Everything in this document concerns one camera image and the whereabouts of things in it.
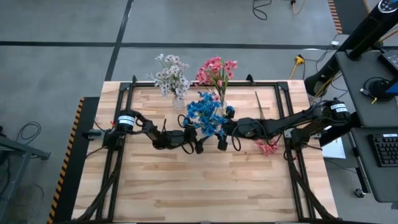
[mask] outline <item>blue flower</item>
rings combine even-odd
[[[189,124],[188,119],[184,119],[184,127],[186,127]]]
[[[215,133],[224,135],[224,131],[221,128],[222,124],[227,122],[227,119],[223,116],[215,114],[217,108],[221,108],[219,101],[214,101],[214,95],[212,93],[201,93],[198,92],[200,99],[198,102],[191,102],[187,105],[187,118],[196,118],[197,121],[193,121],[195,128],[201,128],[201,132],[206,136],[212,136]]]

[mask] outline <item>white label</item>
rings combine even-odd
[[[119,124],[130,124],[131,126],[134,126],[134,122],[129,120],[119,120]]]
[[[134,118],[130,117],[130,116],[119,116],[118,120],[121,120],[121,119],[126,119],[126,120],[134,122]]]
[[[383,134],[383,137],[398,137],[398,134]]]
[[[347,108],[338,108],[336,109],[336,112],[339,113],[339,112],[348,112],[348,111]]]
[[[334,110],[334,109],[336,109],[336,108],[341,108],[341,107],[346,107],[346,105],[344,104],[344,103],[339,103],[339,104],[337,104],[337,105],[333,105],[333,106],[330,106],[330,109],[332,109],[332,110]]]
[[[118,120],[119,124],[130,124],[131,126],[134,126],[135,119],[131,116],[119,116]]]

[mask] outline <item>gray desk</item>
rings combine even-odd
[[[378,101],[372,105],[372,99],[359,92],[368,78],[393,78],[393,74],[377,59],[379,55],[379,52],[366,52],[358,61],[350,60],[345,52],[337,52],[335,56],[362,126],[398,128],[398,106],[395,99]]]
[[[398,167],[378,167],[367,136],[397,131],[398,128],[353,128],[351,130],[372,193],[378,202],[398,202]]]
[[[393,99],[372,105],[372,99],[359,91],[364,82],[371,77],[394,77],[377,59],[378,56],[379,52],[366,52],[358,61],[352,61],[345,52],[335,55],[354,103],[359,126],[362,127],[352,128],[350,131],[374,198],[378,202],[398,202],[398,167],[378,167],[367,140],[369,134],[398,133],[397,102]]]

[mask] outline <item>black and yellow hazard stripe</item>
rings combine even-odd
[[[340,23],[340,20],[338,18],[335,2],[333,0],[328,0],[328,4],[329,4],[331,16],[333,18],[333,22],[335,23],[336,31],[337,31],[338,34],[342,34],[343,33],[343,28],[341,28],[341,23]]]
[[[84,98],[80,99],[79,106],[78,106],[77,111],[76,111],[75,120],[73,122],[72,131],[71,131],[70,137],[69,137],[67,151],[65,153],[65,158],[63,159],[63,164],[62,164],[62,167],[61,167],[60,178],[58,179],[57,188],[55,189],[54,198],[53,198],[53,201],[52,201],[52,204],[51,204],[51,210],[50,210],[49,218],[47,219],[47,223],[48,224],[52,224],[53,220],[54,220],[54,217],[55,217],[55,211],[56,211],[56,208],[57,208],[57,205],[58,205],[58,201],[59,201],[59,198],[60,198],[62,185],[63,185],[63,181],[65,179],[65,174],[66,174],[66,171],[67,171],[67,168],[68,168],[70,155],[72,153],[72,146],[73,146],[73,142],[75,140],[75,134],[76,134],[76,130],[77,130],[77,126],[78,126],[79,120],[80,120],[80,114],[81,114],[81,109],[83,107],[84,100],[85,100]]]

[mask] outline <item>yellow cable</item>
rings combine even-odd
[[[387,40],[388,38],[390,38],[392,35],[398,33],[398,30],[395,30],[394,32],[390,33],[389,35],[387,35],[386,37],[383,37],[379,40],[379,42],[383,42],[385,40]]]
[[[300,14],[301,10],[303,9],[303,7],[304,7],[304,5],[305,5],[305,1],[306,1],[306,0],[304,0],[303,4],[301,5],[300,10],[298,10],[298,13],[296,13],[296,6],[295,6],[296,3],[293,3],[293,14],[294,14],[295,16],[297,16],[297,15]]]
[[[321,88],[319,88],[319,90],[317,91],[317,93],[315,94],[315,96],[312,98],[312,100],[310,101],[310,103],[312,103],[316,97],[318,97],[319,95],[321,95],[322,91],[325,89],[325,87],[333,80],[334,76],[331,77],[328,81],[326,81]]]
[[[296,64],[294,65],[293,70],[292,70],[292,73],[290,74],[289,80],[291,80],[291,79],[293,78],[294,71],[296,71],[297,66],[298,66],[298,63],[296,63]]]

